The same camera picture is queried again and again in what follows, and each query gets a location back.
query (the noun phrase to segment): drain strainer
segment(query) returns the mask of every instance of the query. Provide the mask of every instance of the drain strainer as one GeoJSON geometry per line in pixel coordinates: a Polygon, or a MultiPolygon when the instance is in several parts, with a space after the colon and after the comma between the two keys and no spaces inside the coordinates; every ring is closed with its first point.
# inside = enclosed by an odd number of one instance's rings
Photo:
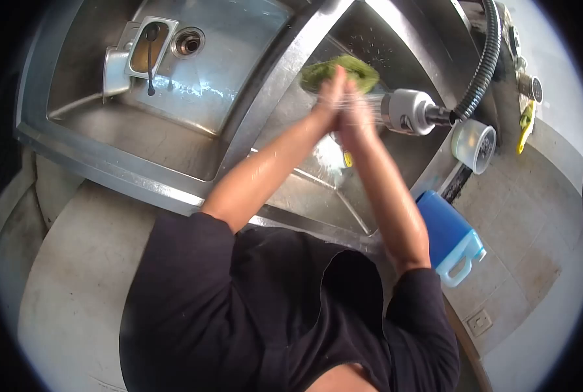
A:
{"type": "Polygon", "coordinates": [[[174,35],[170,46],[178,58],[193,57],[204,47],[204,33],[198,27],[186,27],[174,35]]]}

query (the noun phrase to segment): clear plastic cup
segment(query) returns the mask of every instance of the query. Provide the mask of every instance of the clear plastic cup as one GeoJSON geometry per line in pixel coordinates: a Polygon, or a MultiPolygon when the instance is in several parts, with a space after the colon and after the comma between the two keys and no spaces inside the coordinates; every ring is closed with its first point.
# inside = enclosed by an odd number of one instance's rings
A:
{"type": "Polygon", "coordinates": [[[476,120],[466,120],[454,126],[452,155],[473,173],[481,174],[490,164],[496,149],[496,130],[476,120]]]}

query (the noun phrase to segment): black hose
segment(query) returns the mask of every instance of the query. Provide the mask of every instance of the black hose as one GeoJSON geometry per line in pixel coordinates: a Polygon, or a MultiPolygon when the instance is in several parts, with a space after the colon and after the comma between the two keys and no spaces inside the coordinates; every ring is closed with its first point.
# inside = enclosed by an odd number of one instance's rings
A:
{"type": "Polygon", "coordinates": [[[483,94],[490,85],[491,77],[498,63],[500,55],[500,16],[494,0],[481,0],[487,21],[487,36],[483,46],[483,54],[476,67],[475,75],[470,80],[468,90],[451,113],[451,120],[467,120],[483,99],[483,94]]]}

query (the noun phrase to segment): blue jug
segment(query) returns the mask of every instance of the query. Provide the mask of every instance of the blue jug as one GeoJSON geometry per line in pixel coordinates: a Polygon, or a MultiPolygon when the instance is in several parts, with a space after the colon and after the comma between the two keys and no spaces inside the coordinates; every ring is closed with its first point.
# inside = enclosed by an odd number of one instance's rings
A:
{"type": "Polygon", "coordinates": [[[455,287],[472,271],[472,261],[487,254],[476,231],[435,191],[424,192],[416,201],[429,232],[430,264],[442,282],[455,287]],[[449,272],[463,259],[465,264],[453,277],[449,272]]]}

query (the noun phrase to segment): green scrub pad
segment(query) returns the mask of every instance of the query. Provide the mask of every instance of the green scrub pad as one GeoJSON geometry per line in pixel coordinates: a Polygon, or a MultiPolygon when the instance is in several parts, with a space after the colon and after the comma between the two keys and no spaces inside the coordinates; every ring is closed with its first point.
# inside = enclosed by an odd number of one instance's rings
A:
{"type": "Polygon", "coordinates": [[[319,91],[319,86],[324,79],[330,79],[334,75],[334,67],[341,65],[348,73],[348,79],[354,79],[357,88],[363,94],[367,94],[379,82],[379,73],[373,68],[350,55],[335,57],[324,63],[317,63],[304,67],[301,71],[302,81],[300,86],[313,93],[319,91]]]}

